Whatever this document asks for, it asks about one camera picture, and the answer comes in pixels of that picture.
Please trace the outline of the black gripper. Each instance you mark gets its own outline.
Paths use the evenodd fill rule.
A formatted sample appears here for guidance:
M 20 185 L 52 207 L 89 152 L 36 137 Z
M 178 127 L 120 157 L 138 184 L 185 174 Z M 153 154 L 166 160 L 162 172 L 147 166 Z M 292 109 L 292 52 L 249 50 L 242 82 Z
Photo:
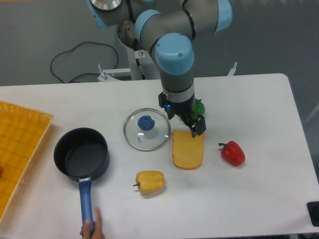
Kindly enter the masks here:
M 192 131 L 191 136 L 202 135 L 206 131 L 206 122 L 203 115 L 194 114 L 195 96 L 192 95 L 188 100 L 180 103 L 168 100 L 168 96 L 162 92 L 159 94 L 159 106 L 164 108 L 168 119 L 178 116 Z

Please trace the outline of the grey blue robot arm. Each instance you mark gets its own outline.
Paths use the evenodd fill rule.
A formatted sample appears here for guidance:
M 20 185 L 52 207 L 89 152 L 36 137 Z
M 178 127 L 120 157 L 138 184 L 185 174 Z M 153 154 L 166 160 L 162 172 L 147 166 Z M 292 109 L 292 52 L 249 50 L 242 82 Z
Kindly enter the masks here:
M 227 28 L 233 17 L 228 0 L 184 0 L 170 14 L 155 10 L 155 0 L 89 0 L 99 24 L 134 24 L 138 41 L 155 63 L 161 80 L 159 106 L 167 117 L 178 116 L 192 137 L 206 130 L 205 118 L 194 112 L 194 52 L 191 42 L 204 33 Z

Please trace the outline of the person's hand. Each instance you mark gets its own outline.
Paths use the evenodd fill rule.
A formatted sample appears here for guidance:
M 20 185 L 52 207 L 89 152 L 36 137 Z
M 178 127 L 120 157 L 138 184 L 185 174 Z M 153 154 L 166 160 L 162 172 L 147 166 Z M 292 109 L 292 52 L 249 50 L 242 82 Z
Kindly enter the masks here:
M 91 232 L 92 222 L 89 219 L 86 219 L 84 225 L 81 228 L 80 235 L 83 239 L 104 239 L 105 235 L 103 233 L 103 218 L 102 212 L 99 207 L 95 208 L 96 210 L 96 221 L 94 224 L 94 231 Z

